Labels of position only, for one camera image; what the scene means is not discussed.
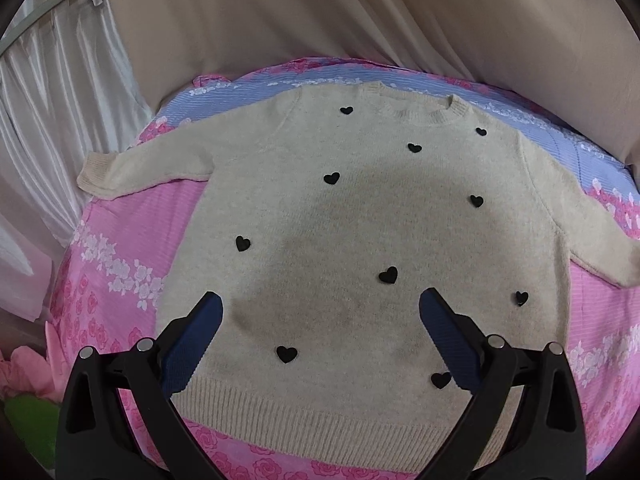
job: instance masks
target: green object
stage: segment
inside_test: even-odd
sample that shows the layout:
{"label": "green object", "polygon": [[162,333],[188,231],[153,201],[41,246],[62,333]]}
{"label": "green object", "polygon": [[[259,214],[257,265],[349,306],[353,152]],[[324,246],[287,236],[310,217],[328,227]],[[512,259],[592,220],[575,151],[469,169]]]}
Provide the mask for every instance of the green object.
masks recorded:
{"label": "green object", "polygon": [[21,395],[5,400],[4,414],[40,465],[53,469],[60,408],[48,400]]}

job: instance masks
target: silver screw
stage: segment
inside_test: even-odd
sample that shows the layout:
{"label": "silver screw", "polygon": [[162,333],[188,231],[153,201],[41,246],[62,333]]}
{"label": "silver screw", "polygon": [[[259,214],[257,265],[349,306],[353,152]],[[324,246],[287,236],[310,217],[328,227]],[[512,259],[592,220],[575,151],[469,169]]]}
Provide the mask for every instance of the silver screw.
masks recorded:
{"label": "silver screw", "polygon": [[94,354],[94,347],[92,346],[83,346],[78,352],[78,355],[80,356],[81,359],[88,359],[93,354]]}
{"label": "silver screw", "polygon": [[150,337],[142,338],[136,343],[136,348],[141,352],[146,352],[154,347],[154,340]]}
{"label": "silver screw", "polygon": [[504,339],[502,339],[499,335],[492,334],[487,338],[487,342],[489,346],[493,348],[503,348],[504,347]]}
{"label": "silver screw", "polygon": [[562,345],[560,343],[556,343],[555,341],[553,341],[552,343],[549,343],[549,351],[553,355],[562,355],[564,349],[562,348]]}

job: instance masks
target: bed sheet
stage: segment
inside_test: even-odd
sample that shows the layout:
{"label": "bed sheet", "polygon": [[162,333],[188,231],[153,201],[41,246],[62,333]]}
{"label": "bed sheet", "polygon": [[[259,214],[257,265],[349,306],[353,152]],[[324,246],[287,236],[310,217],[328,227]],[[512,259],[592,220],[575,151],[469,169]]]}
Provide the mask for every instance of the bed sheet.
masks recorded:
{"label": "bed sheet", "polygon": [[[627,235],[640,238],[640,195],[627,168],[549,112],[512,92],[362,60],[301,59],[233,82],[199,76],[160,110],[137,142],[295,86],[375,80],[434,96],[455,93],[514,126],[573,171],[584,191],[614,216]],[[70,364],[84,345],[113,352],[130,348],[142,336],[154,336],[165,277],[205,185],[175,181],[112,202],[91,200],[65,253],[50,305]],[[616,289],[575,264],[570,270],[567,351],[585,419],[591,470],[622,436],[640,404],[640,289]],[[122,399],[142,449],[161,463],[131,395],[122,392]],[[414,476],[286,456],[190,421],[187,425],[231,480]]]}

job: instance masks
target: heart-patterned sweater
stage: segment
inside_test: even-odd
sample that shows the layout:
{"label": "heart-patterned sweater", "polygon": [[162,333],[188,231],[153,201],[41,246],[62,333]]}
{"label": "heart-patterned sweater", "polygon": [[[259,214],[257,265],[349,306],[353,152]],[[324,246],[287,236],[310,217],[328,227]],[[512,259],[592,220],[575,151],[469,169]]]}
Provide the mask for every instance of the heart-patterned sweater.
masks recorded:
{"label": "heart-patterned sweater", "polygon": [[566,341],[570,260],[640,284],[640,242],[547,152],[457,96],[303,86],[91,153],[78,185],[111,200],[179,178],[209,183],[157,330],[208,290],[225,310],[174,404],[322,462],[418,471],[462,414],[470,394],[430,381],[446,367],[418,316],[426,288],[486,334],[541,349]]}

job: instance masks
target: white curtain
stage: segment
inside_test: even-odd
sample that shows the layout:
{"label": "white curtain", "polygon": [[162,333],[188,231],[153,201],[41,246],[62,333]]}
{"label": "white curtain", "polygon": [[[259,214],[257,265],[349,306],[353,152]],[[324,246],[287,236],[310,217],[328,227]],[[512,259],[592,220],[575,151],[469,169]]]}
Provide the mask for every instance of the white curtain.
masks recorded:
{"label": "white curtain", "polygon": [[[44,1],[26,0],[12,25]],[[84,156],[126,149],[151,116],[109,0],[63,2],[0,58],[0,308],[40,315],[88,200]]]}

